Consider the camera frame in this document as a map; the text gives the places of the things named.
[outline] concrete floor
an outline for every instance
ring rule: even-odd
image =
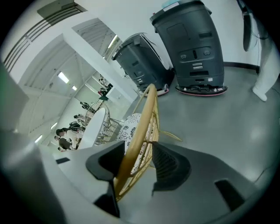
[[[160,141],[212,154],[248,180],[261,181],[258,177],[275,164],[280,148],[280,83],[273,87],[279,93],[269,90],[263,102],[252,92],[256,79],[253,70],[225,67],[228,91],[215,97],[180,94],[174,79],[170,92],[158,98],[160,129],[182,142],[165,135]]]

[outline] floor cleaning robot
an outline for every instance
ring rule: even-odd
[[[228,89],[221,44],[210,14],[200,0],[181,0],[150,18],[170,56],[181,93],[213,96]]]
[[[158,96],[169,92],[174,71],[146,33],[137,33],[126,39],[116,50],[112,60],[122,66],[140,93],[151,83],[155,85]]]

